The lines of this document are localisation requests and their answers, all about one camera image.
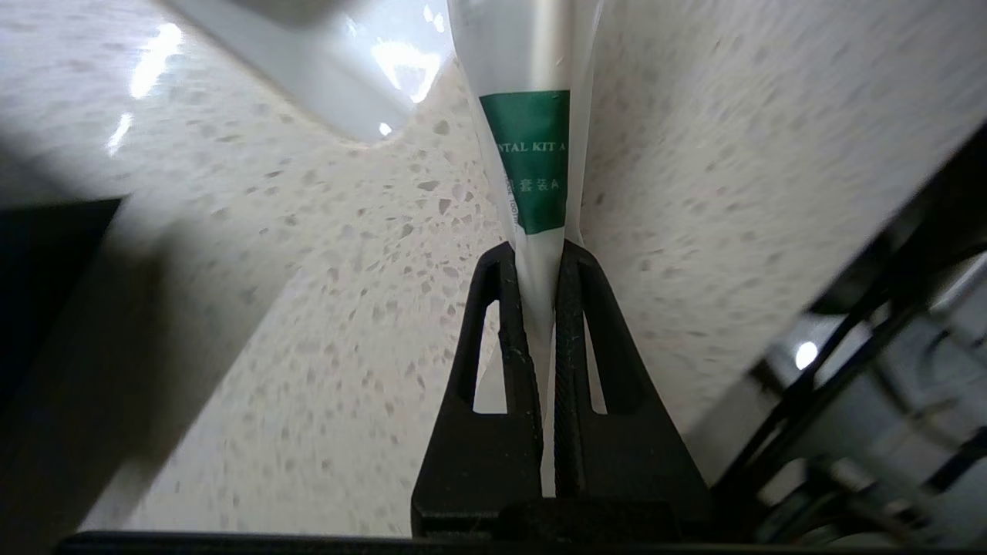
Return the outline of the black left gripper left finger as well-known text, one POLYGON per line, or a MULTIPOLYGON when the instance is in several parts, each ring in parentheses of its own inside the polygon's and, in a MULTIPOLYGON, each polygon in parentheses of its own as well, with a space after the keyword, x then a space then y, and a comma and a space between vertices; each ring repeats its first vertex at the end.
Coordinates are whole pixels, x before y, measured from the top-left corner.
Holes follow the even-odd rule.
POLYGON ((514 249, 489 249, 473 271, 459 341, 410 496, 416 537, 493 537, 501 513, 541 495, 543 435, 534 362, 524 330, 514 249), (497 303, 505 412, 473 408, 484 317, 497 303))

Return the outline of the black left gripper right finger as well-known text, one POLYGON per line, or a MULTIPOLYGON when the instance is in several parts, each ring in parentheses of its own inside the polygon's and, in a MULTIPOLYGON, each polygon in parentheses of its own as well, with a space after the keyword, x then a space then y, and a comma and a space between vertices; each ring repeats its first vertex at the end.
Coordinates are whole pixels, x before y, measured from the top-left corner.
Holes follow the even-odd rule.
POLYGON ((565 242, 554 305, 554 491, 649 537, 700 537, 712 496, 664 408, 603 268, 565 242))

